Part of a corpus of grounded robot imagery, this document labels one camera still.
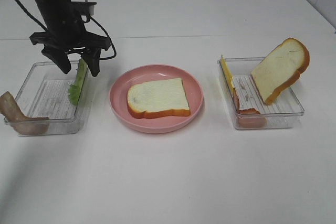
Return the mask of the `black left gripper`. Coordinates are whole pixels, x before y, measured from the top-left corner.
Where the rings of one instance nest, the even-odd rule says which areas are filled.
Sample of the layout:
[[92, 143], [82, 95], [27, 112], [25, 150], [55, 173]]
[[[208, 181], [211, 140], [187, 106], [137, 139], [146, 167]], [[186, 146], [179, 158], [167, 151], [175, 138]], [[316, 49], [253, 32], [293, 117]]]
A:
[[85, 24], [92, 21], [93, 17], [80, 15], [71, 2], [37, 1], [36, 4], [47, 30], [35, 32], [29, 39], [33, 45], [51, 46], [44, 47], [41, 53], [55, 63], [64, 74], [69, 73], [71, 64], [68, 56], [62, 50], [85, 48], [80, 53], [81, 58], [87, 64], [91, 75], [96, 77], [100, 72], [101, 49], [108, 50], [110, 48], [110, 39], [108, 36], [88, 32]]

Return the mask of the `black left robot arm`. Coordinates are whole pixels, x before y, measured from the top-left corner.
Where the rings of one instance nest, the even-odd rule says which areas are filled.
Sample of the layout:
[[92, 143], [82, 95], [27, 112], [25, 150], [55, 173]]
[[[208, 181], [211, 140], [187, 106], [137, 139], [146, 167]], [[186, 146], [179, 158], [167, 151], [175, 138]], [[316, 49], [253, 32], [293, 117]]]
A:
[[102, 50], [113, 48], [108, 34], [100, 36], [88, 32], [85, 24], [94, 21], [94, 2], [73, 2], [72, 0], [35, 0], [44, 20], [37, 20], [19, 0], [19, 7], [36, 22], [42, 32], [33, 33], [30, 41], [33, 45], [44, 45], [41, 53], [52, 60], [63, 73], [71, 69], [69, 54], [79, 54], [88, 65], [92, 76], [100, 72]]

